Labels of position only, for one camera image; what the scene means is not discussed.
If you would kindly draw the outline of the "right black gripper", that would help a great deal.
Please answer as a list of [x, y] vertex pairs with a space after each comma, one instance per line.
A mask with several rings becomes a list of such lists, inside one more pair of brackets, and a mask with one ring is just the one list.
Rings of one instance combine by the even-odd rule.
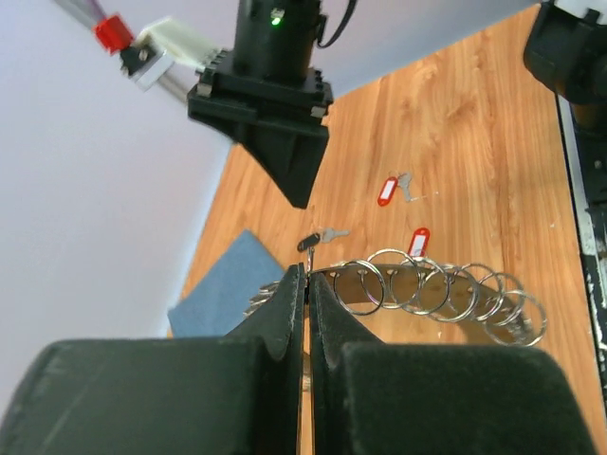
[[237, 123], [232, 139], [255, 158], [292, 207], [305, 209], [329, 139], [328, 128], [314, 123], [328, 114], [332, 87], [313, 67], [302, 82], [292, 84], [238, 74], [233, 63], [231, 51], [220, 51], [198, 72], [188, 93], [188, 116], [222, 128]]

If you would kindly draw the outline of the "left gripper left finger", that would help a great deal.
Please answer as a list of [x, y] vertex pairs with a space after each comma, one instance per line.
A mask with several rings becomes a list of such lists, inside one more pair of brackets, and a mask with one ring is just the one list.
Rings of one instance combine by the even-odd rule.
[[33, 360], [5, 454], [295, 454], [306, 275], [222, 337], [72, 339]]

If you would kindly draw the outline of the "folded blue cloth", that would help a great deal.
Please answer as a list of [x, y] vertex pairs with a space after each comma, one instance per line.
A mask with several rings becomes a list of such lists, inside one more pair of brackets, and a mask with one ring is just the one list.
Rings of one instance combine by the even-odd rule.
[[244, 320], [249, 299], [285, 270], [250, 231], [243, 231], [193, 291], [168, 312], [172, 335], [221, 337]]

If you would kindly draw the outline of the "metal disc with keyrings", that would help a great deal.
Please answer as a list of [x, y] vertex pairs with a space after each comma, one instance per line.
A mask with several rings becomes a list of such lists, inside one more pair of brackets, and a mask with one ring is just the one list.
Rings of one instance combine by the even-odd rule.
[[313, 337], [376, 343], [367, 327], [402, 316], [456, 326], [475, 345], [532, 347], [547, 330], [542, 303], [515, 276], [485, 264], [446, 264], [385, 248], [309, 270], [299, 298]]

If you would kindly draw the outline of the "key with black tag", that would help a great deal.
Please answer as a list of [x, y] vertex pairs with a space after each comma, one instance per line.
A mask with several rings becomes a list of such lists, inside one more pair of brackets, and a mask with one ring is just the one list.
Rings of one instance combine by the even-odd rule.
[[320, 243], [330, 243], [335, 238], [347, 236], [349, 233], [349, 230], [335, 230], [331, 227], [328, 227], [320, 232], [312, 233], [307, 237], [303, 238], [297, 244], [297, 250], [299, 252], [305, 252], [309, 248], [313, 248]]

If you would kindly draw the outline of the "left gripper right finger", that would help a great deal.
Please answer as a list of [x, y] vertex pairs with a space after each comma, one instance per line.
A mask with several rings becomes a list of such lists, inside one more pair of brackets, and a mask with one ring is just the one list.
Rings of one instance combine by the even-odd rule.
[[593, 454], [561, 368], [535, 348], [388, 344], [309, 283], [318, 454]]

